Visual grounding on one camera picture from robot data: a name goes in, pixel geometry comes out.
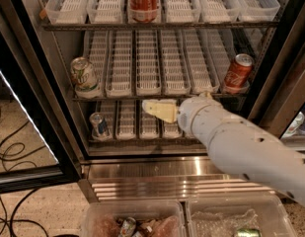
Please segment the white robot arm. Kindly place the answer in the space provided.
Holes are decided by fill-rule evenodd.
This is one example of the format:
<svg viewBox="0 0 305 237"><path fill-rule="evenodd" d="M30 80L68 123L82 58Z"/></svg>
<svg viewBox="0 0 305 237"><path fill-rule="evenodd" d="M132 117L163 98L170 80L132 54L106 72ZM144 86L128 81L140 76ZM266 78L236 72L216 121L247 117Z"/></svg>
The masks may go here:
<svg viewBox="0 0 305 237"><path fill-rule="evenodd" d="M201 142L222 172L268 186L305 207L305 156L249 120L235 115L204 92L181 104L144 100L145 113Z"/></svg>

